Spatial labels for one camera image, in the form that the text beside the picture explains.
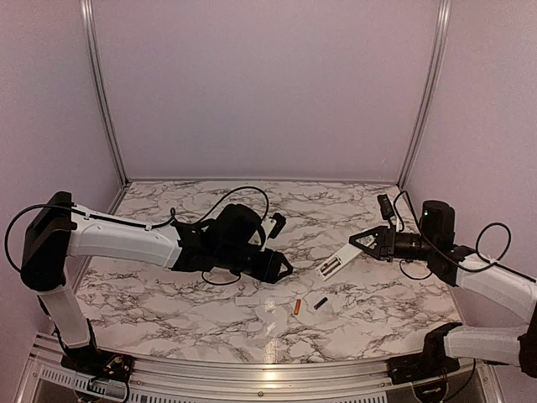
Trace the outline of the white remote control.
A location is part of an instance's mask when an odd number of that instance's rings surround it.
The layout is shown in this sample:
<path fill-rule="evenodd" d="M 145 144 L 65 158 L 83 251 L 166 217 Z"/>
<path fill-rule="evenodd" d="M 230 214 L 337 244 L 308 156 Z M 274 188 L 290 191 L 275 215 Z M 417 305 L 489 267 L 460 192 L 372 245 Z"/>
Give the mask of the white remote control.
<path fill-rule="evenodd" d="M 361 252 L 362 250 L 360 248 L 347 243 L 319 264 L 315 268 L 315 271 L 323 281 L 327 281 L 351 263 Z"/>

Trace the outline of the orange AAA battery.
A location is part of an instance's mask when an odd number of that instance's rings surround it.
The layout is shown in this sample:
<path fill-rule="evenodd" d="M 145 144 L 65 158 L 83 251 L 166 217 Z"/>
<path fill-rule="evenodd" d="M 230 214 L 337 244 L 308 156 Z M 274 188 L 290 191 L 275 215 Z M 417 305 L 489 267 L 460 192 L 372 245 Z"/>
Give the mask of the orange AAA battery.
<path fill-rule="evenodd" d="M 297 300 L 295 303 L 294 315 L 297 316 L 300 313 L 301 300 Z"/>

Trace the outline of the dark blue AAA battery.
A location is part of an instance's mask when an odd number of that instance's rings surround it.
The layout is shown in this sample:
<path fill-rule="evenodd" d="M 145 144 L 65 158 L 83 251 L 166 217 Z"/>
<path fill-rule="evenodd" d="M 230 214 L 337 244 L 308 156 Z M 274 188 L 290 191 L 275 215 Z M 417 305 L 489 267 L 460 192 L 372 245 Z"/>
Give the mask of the dark blue AAA battery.
<path fill-rule="evenodd" d="M 320 301 L 318 301 L 318 302 L 314 305 L 314 309 L 315 309 L 315 310 L 318 310 L 321 306 L 323 306 L 324 304 L 326 304 L 327 301 L 328 301 L 328 298 L 327 298 L 327 297 L 322 298 Z"/>

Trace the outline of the white battery cover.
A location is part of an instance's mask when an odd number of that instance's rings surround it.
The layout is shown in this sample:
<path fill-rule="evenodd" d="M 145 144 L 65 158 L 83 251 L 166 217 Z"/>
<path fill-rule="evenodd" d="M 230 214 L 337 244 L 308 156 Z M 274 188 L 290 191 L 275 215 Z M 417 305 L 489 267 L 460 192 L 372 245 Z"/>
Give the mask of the white battery cover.
<path fill-rule="evenodd" d="M 257 297 L 237 297 L 235 303 L 237 306 L 256 306 L 260 300 Z"/>

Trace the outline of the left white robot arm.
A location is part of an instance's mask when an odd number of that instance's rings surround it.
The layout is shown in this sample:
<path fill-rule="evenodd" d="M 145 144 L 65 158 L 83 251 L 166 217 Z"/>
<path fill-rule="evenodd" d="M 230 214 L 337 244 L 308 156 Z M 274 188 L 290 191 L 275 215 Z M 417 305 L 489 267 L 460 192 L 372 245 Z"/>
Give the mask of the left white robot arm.
<path fill-rule="evenodd" d="M 95 212 L 59 191 L 28 225 L 19 268 L 22 282 L 37 293 L 66 350 L 87 373 L 106 366 L 65 275 L 65 260 L 97 256 L 152 264 L 171 271 L 208 273 L 214 268 L 275 284 L 293 272 L 284 254 L 267 246 L 285 225 L 275 213 L 258 215 L 243 204 L 228 204 L 212 218 L 195 222 L 170 217 L 140 222 Z"/>

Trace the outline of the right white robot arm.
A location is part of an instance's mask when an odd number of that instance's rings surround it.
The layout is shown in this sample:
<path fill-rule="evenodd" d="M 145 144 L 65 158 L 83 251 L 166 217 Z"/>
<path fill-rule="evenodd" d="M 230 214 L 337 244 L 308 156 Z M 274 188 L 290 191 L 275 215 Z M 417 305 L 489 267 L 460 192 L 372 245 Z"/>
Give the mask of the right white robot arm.
<path fill-rule="evenodd" d="M 389 223 L 352 235 L 349 243 L 376 260 L 423 261 L 439 280 L 469 290 L 511 311 L 524 325 L 470 327 L 450 322 L 425 335 L 420 353 L 391 361 L 394 382 L 438 376 L 458 368 L 458 359 L 481 359 L 518 367 L 536 376 L 536 282 L 499 266 L 477 249 L 456 245 L 455 211 L 443 201 L 422 204 L 417 233 Z"/>

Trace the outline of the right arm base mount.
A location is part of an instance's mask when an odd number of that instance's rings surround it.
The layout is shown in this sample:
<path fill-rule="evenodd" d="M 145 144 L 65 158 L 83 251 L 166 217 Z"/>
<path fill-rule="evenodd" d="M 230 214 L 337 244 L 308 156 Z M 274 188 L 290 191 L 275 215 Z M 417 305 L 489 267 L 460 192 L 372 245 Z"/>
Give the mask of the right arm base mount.
<path fill-rule="evenodd" d="M 388 376 L 392 383 L 400 385 L 457 371 L 460 368 L 459 361 L 446 355 L 444 337 L 461 325 L 461 322 L 451 322 L 433 329 L 425 334 L 420 353 L 388 359 Z"/>

